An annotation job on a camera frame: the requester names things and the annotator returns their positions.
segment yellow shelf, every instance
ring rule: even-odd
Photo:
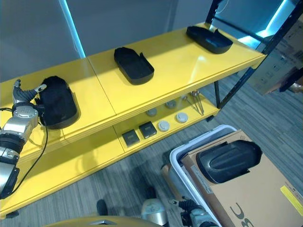
[[[127,45],[138,53],[143,52],[155,68],[153,78],[142,85],[133,86],[125,79],[114,61],[114,49],[22,76],[23,89],[32,89],[53,75],[65,79],[79,106],[80,118],[73,125],[50,131],[45,153],[244,68],[256,67],[265,58],[222,31],[234,41],[230,50],[223,54],[210,53],[188,38],[185,32],[186,29],[181,29]],[[12,106],[14,81],[0,84],[1,107]],[[1,112],[0,124],[10,117],[10,113]],[[20,163],[38,157],[44,135],[42,127],[33,130],[21,152]]]
[[[234,44],[223,54],[213,54],[195,43],[186,35],[186,28],[126,45],[137,53],[143,52],[155,68],[153,78],[138,86],[131,85],[117,67],[114,49],[88,59],[115,113],[134,116],[249,66],[255,67],[264,59],[265,55],[224,35]]]
[[[201,96],[201,100],[205,111],[203,116],[187,101],[178,98],[175,109],[171,110],[165,105],[160,105],[157,107],[158,112],[154,117],[149,117],[146,113],[139,114],[137,117],[114,125],[114,127],[108,127],[43,155],[20,188],[13,195],[0,201],[0,217],[4,218],[10,212],[76,182],[197,121],[218,113],[219,110],[203,96]],[[188,115],[186,123],[178,123],[175,120],[175,115],[179,112]],[[138,126],[152,121],[153,125],[157,127],[160,120],[168,121],[170,130],[160,132],[157,128],[157,134],[145,140],[139,132]],[[128,148],[121,135],[130,129],[136,130],[141,142]],[[18,182],[33,162],[34,160],[18,163],[20,168]]]
[[[113,127],[109,127],[43,155],[20,188],[13,195],[0,200],[0,217],[116,162],[123,154]],[[18,163],[18,180],[31,165],[32,162]]]
[[[78,131],[96,122],[116,115],[87,59],[71,61],[22,76],[21,88],[33,89],[39,86],[44,78],[54,75],[63,78],[69,84],[76,104],[80,107],[78,108],[80,117],[65,129],[49,131],[49,144],[45,153],[69,143],[65,138],[72,132],[77,134]],[[12,107],[12,88],[15,81],[16,79],[11,79],[0,84],[1,107]],[[10,112],[1,111],[0,125],[3,126],[10,117]],[[42,127],[33,130],[20,154],[20,163],[36,158],[40,154],[44,136],[45,131]]]
[[[179,130],[184,128],[185,126],[192,125],[202,119],[205,119],[211,115],[216,115],[219,111],[216,107],[214,107],[204,96],[200,95],[203,109],[204,109],[204,115],[201,115],[196,110],[195,106],[192,106],[189,102],[186,100],[182,100],[181,98],[175,99],[177,102],[177,106],[174,109],[169,109],[165,106],[165,104],[157,106],[157,114],[153,117],[149,117],[145,112],[140,113],[139,115],[132,117],[130,119],[127,119],[123,122],[117,123],[114,125],[114,129],[116,131],[117,136],[119,137],[120,143],[123,147],[123,150],[125,152],[135,152],[138,149],[142,149],[148,145],[151,145]],[[191,95],[188,95],[188,99],[191,103],[195,103],[193,99],[191,98]],[[179,123],[176,121],[176,114],[177,113],[186,113],[188,115],[188,121],[186,123]],[[159,121],[168,121],[169,122],[169,130],[166,132],[161,132],[158,128],[158,122]],[[157,130],[157,134],[144,139],[143,135],[141,134],[139,130],[139,125],[144,124],[146,122],[151,121],[154,127]],[[138,135],[140,139],[140,143],[134,144],[130,147],[127,147],[122,134],[130,131],[131,129],[134,129],[136,134]]]

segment yellow sticker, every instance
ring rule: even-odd
[[[299,212],[299,214],[303,217],[303,205],[299,202],[299,200],[292,194],[292,192],[284,185],[280,188],[283,195],[291,202],[294,208]]]

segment cardboard box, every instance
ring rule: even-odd
[[[191,151],[182,163],[224,227],[301,227],[303,197],[263,154],[250,173],[221,184],[208,181],[196,155],[223,142],[251,141],[241,130]]]
[[[281,87],[296,70],[303,67],[303,16],[286,33],[276,48],[261,63],[248,83],[264,95]]]

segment small black box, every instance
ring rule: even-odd
[[[139,137],[133,129],[126,133],[123,133],[122,137],[128,147],[140,142]]]
[[[157,134],[157,130],[153,126],[152,122],[147,122],[145,124],[140,125],[139,129],[145,139]]]

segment metal tool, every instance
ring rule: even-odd
[[[206,212],[206,210],[197,205],[193,200],[182,197],[184,201],[170,200],[169,203],[180,207],[184,210],[181,213],[181,219],[184,226],[191,227],[218,227],[213,218]]]
[[[187,101],[199,114],[201,114],[197,105],[194,105],[193,103],[191,103],[187,96],[182,96],[181,98],[182,98],[182,100]]]
[[[200,98],[200,92],[199,91],[192,91],[192,92],[190,92],[190,94],[192,95],[195,104],[198,103],[199,108],[201,110],[201,115],[204,115],[204,109],[203,109],[202,101],[201,101],[201,98]]]

